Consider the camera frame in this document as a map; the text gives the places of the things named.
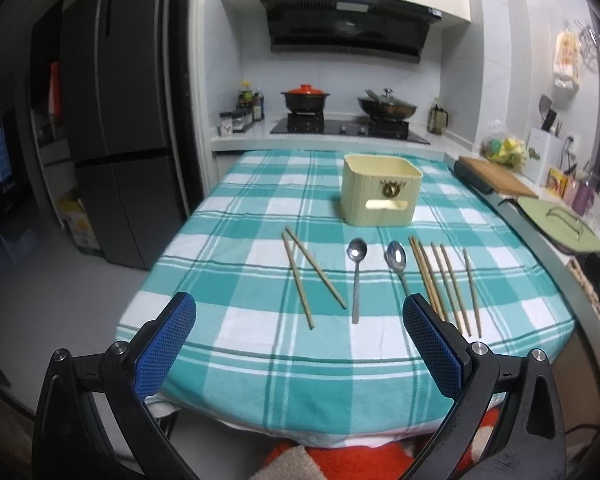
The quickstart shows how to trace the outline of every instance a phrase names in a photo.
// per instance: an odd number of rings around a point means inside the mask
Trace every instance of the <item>red lid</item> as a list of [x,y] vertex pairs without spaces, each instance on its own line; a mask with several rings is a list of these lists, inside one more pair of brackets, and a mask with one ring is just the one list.
[[311,85],[301,84],[300,88],[289,90],[288,94],[308,94],[308,95],[323,95],[324,92],[319,88],[314,88]]

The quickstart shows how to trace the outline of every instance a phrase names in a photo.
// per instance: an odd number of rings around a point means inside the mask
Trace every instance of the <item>electrical outlet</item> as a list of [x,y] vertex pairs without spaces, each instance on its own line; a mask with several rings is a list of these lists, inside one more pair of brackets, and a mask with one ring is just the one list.
[[571,155],[577,155],[578,154],[578,148],[580,147],[580,136],[577,134],[569,134],[569,137],[567,137],[568,139],[573,139],[573,142],[571,143],[571,145],[569,146],[569,153],[571,153]]

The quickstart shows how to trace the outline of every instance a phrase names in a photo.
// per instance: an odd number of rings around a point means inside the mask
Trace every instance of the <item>checkered tablecloth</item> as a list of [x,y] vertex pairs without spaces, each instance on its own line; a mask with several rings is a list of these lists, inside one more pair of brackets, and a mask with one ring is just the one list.
[[[406,247],[410,292],[426,297],[409,248],[416,235],[443,243],[467,307],[461,248],[475,268],[482,341],[494,352],[554,359],[574,318],[548,273],[485,203],[440,162],[410,158],[424,174],[413,223],[357,228],[339,216],[343,153],[249,152],[164,251],[122,317],[130,339],[179,290],[198,318],[161,390],[179,405],[229,424],[289,436],[307,446],[378,446],[436,429],[451,407],[402,326],[404,293],[383,259]],[[309,330],[281,231],[290,225],[350,305],[353,263],[345,248],[368,243],[360,265],[360,324],[296,250],[315,328]],[[435,259],[429,248],[434,270]],[[476,340],[475,318],[468,313]]]

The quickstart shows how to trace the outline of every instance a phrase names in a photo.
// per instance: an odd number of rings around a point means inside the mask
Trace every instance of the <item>refrigerator door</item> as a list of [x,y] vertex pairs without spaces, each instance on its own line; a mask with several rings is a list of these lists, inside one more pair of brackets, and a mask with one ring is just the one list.
[[151,269],[184,222],[173,162],[168,156],[114,164],[120,199],[146,269]]
[[112,264],[144,269],[125,211],[112,164],[76,167],[84,207],[106,259]]
[[62,14],[60,95],[74,162],[106,156],[96,94],[96,10],[98,0],[76,0]]
[[161,0],[101,0],[98,87],[110,155],[168,144],[161,34]]

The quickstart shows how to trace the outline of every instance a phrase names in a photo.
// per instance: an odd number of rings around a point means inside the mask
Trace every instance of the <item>refrigerator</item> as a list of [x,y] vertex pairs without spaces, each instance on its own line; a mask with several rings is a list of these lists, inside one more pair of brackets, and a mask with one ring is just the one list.
[[62,14],[62,114],[105,258],[150,269],[202,200],[189,0],[76,0]]

